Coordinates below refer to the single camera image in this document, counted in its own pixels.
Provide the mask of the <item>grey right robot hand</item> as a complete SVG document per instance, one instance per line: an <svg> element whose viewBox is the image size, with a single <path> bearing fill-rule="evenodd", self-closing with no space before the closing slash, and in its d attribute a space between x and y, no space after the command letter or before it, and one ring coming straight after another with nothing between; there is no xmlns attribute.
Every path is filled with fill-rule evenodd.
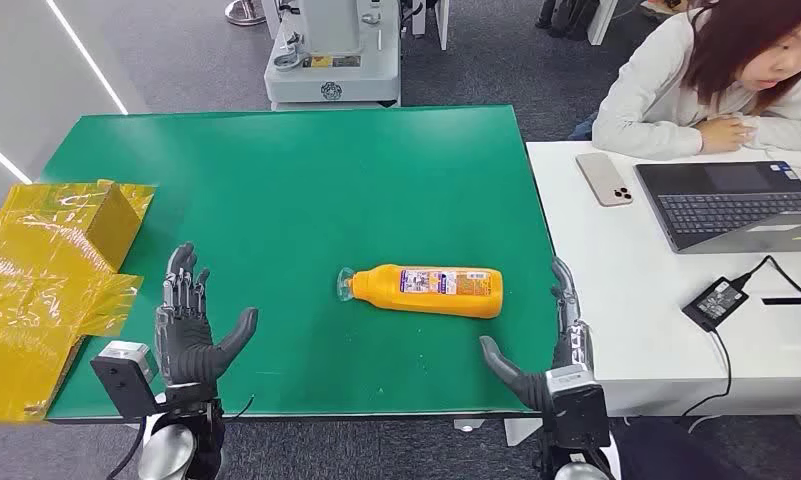
<svg viewBox="0 0 801 480"><path fill-rule="evenodd" d="M480 336L482 356L489 369L501 382L531 410L545 412L549 396L547 374L575 372L577 365L583 371L594 370L593 349L589 325L582 319L578 294L570 268L557 256L552 259L551 270L557 283L551 287L556 301L558 337L553 349L553 361L544 373L525 373L508 360L490 336Z"/></svg>

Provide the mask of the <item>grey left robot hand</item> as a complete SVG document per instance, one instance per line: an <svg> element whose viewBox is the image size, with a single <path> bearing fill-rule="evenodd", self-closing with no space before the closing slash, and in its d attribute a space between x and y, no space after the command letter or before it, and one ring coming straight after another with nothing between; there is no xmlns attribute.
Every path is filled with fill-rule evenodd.
<svg viewBox="0 0 801 480"><path fill-rule="evenodd" d="M162 302L155 310L156 359L168 386L214 386L255 334L256 307L245 308L233 329L219 342L212 338L206 284L210 271L194 273L194 245L186 242L171 254L162 282Z"/></svg>

